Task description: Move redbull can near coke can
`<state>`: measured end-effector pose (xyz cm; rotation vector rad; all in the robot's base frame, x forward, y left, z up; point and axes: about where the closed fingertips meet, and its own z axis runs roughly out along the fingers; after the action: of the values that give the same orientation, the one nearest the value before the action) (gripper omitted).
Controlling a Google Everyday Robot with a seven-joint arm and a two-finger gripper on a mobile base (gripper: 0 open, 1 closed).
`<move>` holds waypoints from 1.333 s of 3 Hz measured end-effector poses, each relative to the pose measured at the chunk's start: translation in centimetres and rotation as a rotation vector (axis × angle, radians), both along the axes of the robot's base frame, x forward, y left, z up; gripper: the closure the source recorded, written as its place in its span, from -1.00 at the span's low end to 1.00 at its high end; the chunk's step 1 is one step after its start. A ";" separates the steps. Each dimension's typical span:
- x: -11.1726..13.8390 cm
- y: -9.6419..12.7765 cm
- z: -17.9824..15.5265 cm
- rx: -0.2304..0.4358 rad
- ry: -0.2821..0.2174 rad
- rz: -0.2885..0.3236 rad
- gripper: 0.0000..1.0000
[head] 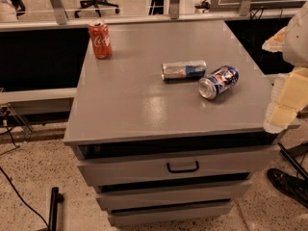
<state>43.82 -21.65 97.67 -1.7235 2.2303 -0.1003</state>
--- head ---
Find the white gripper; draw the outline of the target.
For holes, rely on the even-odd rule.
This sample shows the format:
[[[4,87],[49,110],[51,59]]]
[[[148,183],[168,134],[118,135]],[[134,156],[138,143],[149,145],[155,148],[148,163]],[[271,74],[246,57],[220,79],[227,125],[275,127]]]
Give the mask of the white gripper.
[[[284,61],[296,66],[288,74],[277,75],[265,114],[264,129],[278,134],[308,105],[308,2],[286,28],[263,43],[262,49],[271,53],[282,51]]]

